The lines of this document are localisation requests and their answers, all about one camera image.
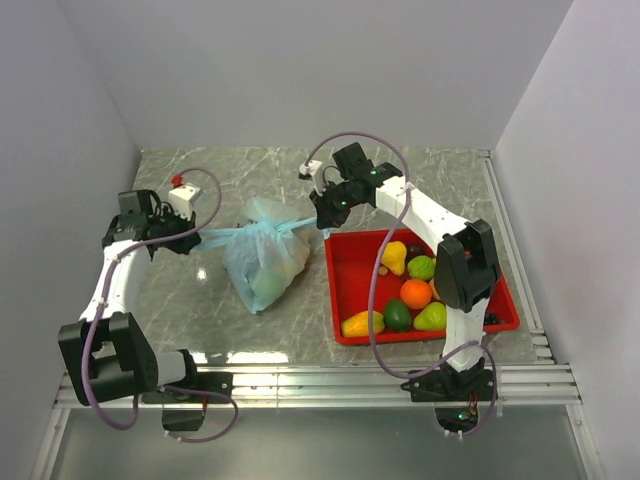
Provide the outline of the light blue plastic bag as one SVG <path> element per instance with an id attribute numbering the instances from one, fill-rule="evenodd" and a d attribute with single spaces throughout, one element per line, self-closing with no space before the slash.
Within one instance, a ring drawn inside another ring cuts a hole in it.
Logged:
<path id="1" fill-rule="evenodd" d="M 201 251 L 222 247 L 223 267 L 248 311 L 270 307 L 306 267 L 314 216 L 276 200 L 254 197 L 235 227 L 199 231 Z"/>

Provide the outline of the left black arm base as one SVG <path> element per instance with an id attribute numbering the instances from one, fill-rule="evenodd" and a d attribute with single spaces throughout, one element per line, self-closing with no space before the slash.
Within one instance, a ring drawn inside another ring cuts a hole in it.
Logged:
<path id="1" fill-rule="evenodd" d="M 142 405 L 161 406 L 162 427 L 175 433 L 195 433 L 204 424 L 209 405 L 225 405 L 232 396 L 233 374 L 203 372 L 194 385 L 180 383 L 141 395 Z"/>

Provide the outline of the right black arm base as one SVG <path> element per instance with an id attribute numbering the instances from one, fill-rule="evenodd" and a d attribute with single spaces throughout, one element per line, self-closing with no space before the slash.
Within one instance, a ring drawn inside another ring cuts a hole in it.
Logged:
<path id="1" fill-rule="evenodd" d="M 484 361 L 464 372 L 444 367 L 400 388 L 412 403 L 433 403 L 436 421 L 445 436 L 459 439 L 482 428 L 491 418 L 498 399 L 497 372 L 484 367 Z"/>

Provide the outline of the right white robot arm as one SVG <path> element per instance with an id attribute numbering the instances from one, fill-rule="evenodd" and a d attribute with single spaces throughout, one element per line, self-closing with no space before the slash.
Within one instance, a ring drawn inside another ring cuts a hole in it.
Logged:
<path id="1" fill-rule="evenodd" d="M 493 230 L 486 221 L 469 221 L 423 193 L 411 182 L 404 155 L 396 147 L 390 150 L 400 161 L 399 167 L 374 165 L 354 142 L 333 155 L 339 182 L 326 181 L 326 166 L 313 157 L 300 165 L 298 177 L 313 184 L 309 198 L 318 228 L 338 228 L 354 207 L 368 204 L 394 217 L 396 225 L 405 225 L 435 251 L 434 284 L 447 313 L 441 358 L 416 373 L 394 370 L 380 355 L 375 359 L 387 374 L 404 380 L 447 365 L 450 369 L 440 375 L 442 391 L 449 398 L 462 399 L 476 384 L 471 370 L 490 354 L 482 344 L 483 321 L 501 277 Z"/>

